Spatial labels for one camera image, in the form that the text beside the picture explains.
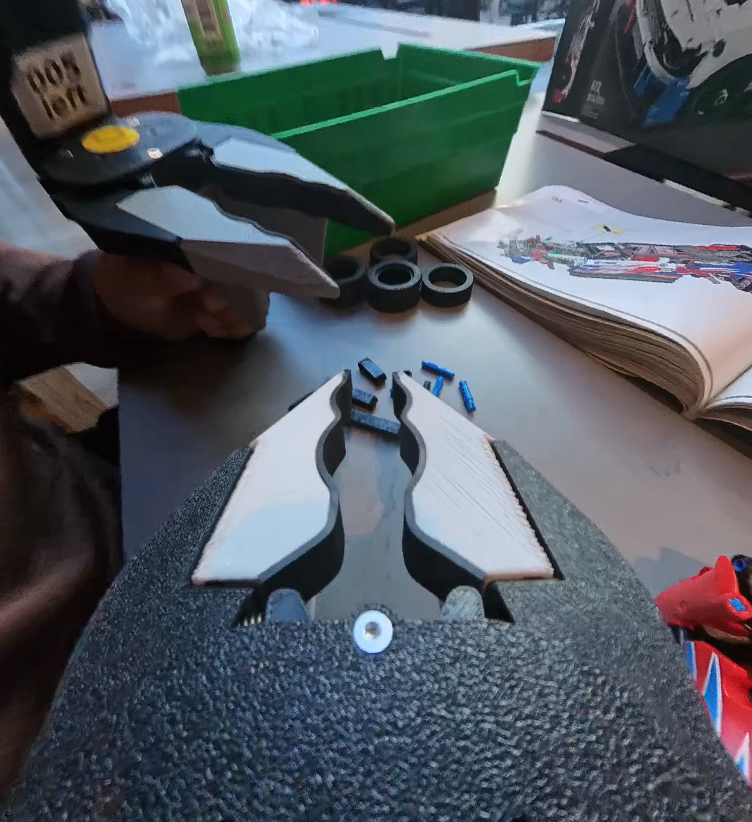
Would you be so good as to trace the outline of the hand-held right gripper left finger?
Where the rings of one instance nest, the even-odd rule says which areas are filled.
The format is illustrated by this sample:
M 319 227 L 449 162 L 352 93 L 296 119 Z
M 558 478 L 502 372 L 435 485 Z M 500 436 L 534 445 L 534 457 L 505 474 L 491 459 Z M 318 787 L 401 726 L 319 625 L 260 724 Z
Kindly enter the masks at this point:
M 192 585 L 290 589 L 315 598 L 338 575 L 345 536 L 335 473 L 352 411 L 348 369 L 334 375 L 249 446 L 191 576 Z

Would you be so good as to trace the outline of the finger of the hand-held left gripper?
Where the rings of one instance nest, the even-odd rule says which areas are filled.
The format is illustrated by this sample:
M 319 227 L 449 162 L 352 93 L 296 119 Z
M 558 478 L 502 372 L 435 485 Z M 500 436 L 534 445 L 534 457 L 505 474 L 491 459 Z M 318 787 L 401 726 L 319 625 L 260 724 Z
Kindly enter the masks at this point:
M 211 154 L 211 201 L 324 257 L 329 223 L 375 237 L 395 230 L 391 216 L 290 147 L 276 140 L 228 137 Z
M 310 298 L 340 294 L 337 283 L 292 239 L 229 215 L 185 188 L 137 191 L 118 208 L 176 237 L 185 260 L 205 280 Z

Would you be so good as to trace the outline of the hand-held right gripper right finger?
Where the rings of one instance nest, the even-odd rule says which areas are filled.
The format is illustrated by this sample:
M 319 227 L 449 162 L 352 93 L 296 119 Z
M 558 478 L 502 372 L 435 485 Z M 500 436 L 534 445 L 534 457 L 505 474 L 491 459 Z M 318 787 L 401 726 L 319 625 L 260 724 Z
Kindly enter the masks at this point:
M 404 493 L 402 555 L 440 602 L 460 587 L 556 578 L 556 566 L 499 441 L 403 372 L 392 375 Z

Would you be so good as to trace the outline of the long black toy beam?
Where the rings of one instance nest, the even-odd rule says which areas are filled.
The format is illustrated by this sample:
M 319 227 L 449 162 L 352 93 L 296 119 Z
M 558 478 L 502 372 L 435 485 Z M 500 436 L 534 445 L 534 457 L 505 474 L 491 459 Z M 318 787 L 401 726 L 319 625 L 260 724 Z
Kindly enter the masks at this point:
M 401 431 L 401 425 L 397 421 L 365 413 L 358 409 L 351 411 L 350 425 L 362 431 L 386 438 L 399 437 Z

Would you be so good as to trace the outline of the green plastic bin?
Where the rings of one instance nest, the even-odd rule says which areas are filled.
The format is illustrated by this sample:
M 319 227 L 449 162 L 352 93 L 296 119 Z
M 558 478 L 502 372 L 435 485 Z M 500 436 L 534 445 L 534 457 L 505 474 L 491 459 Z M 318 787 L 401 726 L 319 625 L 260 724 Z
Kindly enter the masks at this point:
M 184 86 L 191 119 L 296 149 L 397 228 L 493 191 L 537 63 L 401 44 Z

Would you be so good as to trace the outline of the person's left forearm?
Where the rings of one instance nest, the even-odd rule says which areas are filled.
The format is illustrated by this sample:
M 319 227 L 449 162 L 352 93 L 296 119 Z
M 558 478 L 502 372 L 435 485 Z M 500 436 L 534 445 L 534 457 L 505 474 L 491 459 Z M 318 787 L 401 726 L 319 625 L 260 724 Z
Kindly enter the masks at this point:
M 124 363 L 135 337 L 96 292 L 103 260 L 100 252 L 62 259 L 0 242 L 0 385 L 72 363 Z

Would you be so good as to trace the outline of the grey desk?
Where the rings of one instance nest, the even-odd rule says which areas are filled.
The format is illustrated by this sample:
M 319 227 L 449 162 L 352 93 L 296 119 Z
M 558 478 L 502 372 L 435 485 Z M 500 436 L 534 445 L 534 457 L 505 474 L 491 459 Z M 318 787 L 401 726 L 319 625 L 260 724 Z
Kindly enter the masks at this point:
M 565 184 L 633 214 L 752 226 L 743 212 L 693 197 L 541 133 L 551 63 L 542 64 L 511 143 L 499 201 Z M 477 403 L 476 424 L 511 444 L 634 565 L 655 595 L 712 565 L 752 556 L 752 451 L 679 417 L 539 325 L 475 288 L 461 309 L 422 302 L 382 314 L 365 304 L 270 298 L 263 333 L 244 344 L 173 348 L 119 374 L 124 546 L 128 558 L 237 448 L 328 377 L 370 357 L 387 373 L 422 360 L 454 370 Z M 345 529 L 340 574 L 318 595 L 315 617 L 342 620 L 386 606 L 428 620 L 438 601 L 411 579 L 401 549 L 410 479 L 396 444 L 345 428 L 336 472 Z

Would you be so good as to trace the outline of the person's left hand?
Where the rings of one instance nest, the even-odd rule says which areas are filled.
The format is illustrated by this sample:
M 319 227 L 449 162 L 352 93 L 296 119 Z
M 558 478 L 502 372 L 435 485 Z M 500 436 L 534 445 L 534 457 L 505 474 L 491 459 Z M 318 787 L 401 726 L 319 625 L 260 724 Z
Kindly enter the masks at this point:
M 200 335 L 246 340 L 261 329 L 223 290 L 168 262 L 103 253 L 92 265 L 92 281 L 116 322 L 160 340 L 182 342 Z

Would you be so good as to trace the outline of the black rubber toy tire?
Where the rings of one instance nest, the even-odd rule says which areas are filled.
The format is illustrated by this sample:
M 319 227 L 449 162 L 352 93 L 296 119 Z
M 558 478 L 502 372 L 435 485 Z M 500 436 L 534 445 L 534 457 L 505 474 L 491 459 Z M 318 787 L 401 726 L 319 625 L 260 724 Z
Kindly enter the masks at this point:
M 339 294 L 334 298 L 321 298 L 322 303 L 345 309 L 364 300 L 368 266 L 363 258 L 336 255 L 324 261 L 324 271 L 335 281 Z
M 369 264 L 371 267 L 382 262 L 410 262 L 412 265 L 417 265 L 418 260 L 418 244 L 405 238 L 379 239 L 371 244 L 369 250 Z
M 402 313 L 415 308 L 421 299 L 422 273 L 406 260 L 386 260 L 369 269 L 367 300 L 382 313 Z
M 421 274 L 421 297 L 434 307 L 460 307 L 473 292 L 473 273 L 461 265 L 440 262 Z

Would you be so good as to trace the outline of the clear plastic bag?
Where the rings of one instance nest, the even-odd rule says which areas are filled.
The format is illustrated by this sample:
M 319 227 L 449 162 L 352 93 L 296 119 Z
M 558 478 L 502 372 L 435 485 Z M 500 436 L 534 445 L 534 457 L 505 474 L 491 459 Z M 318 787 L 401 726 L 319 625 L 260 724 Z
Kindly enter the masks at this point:
M 160 63 L 191 62 L 196 57 L 187 12 L 214 30 L 216 13 L 226 12 L 240 57 L 291 52 L 318 37 L 318 14 L 300 12 L 274 1 L 115 1 L 108 2 L 133 39 Z

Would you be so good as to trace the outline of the green drink can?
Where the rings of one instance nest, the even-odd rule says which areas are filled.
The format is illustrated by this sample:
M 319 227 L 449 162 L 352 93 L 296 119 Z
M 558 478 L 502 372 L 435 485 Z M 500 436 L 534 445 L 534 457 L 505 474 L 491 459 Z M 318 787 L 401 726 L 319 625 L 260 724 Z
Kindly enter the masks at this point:
M 182 1 L 182 6 L 206 75 L 236 72 L 240 67 L 240 55 L 227 1 Z

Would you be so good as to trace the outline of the white table with wooden edge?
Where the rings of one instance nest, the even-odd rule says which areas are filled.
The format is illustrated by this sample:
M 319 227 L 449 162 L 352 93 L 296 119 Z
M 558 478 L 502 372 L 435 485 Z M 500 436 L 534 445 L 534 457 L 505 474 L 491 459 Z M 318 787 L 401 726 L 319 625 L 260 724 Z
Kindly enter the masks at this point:
M 317 37 L 304 46 L 243 51 L 239 74 L 258 74 L 282 67 L 356 54 L 378 48 L 393 57 L 400 45 L 467 50 L 545 63 L 556 46 L 563 21 L 521 26 L 392 12 L 330 4 L 308 8 Z M 123 23 L 92 27 L 90 44 L 113 111 L 122 117 L 150 111 L 179 113 L 178 90 L 207 81 L 196 53 L 162 62 L 129 35 Z

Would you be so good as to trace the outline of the open instruction booklet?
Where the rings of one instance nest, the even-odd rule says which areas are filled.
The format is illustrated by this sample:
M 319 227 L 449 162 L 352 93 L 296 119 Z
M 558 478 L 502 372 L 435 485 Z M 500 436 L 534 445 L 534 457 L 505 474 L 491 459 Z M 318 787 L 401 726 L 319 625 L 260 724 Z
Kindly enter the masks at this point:
M 752 226 L 640 216 L 552 185 L 417 240 L 685 418 L 752 435 Z

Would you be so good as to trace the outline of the red black toy car model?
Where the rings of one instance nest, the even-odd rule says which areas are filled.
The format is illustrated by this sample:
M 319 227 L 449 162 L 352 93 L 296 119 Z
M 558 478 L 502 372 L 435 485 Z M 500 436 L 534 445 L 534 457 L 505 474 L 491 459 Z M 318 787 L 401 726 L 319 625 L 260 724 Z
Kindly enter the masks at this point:
M 714 731 L 752 788 L 752 557 L 713 566 L 659 593 Z

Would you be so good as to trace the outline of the toy car set box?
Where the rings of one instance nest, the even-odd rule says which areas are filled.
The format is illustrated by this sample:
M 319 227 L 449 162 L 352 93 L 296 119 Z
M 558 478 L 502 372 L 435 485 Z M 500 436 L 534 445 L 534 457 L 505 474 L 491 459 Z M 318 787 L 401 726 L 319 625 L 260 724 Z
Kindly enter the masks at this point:
M 752 218 L 752 1 L 570 2 L 544 111 Z

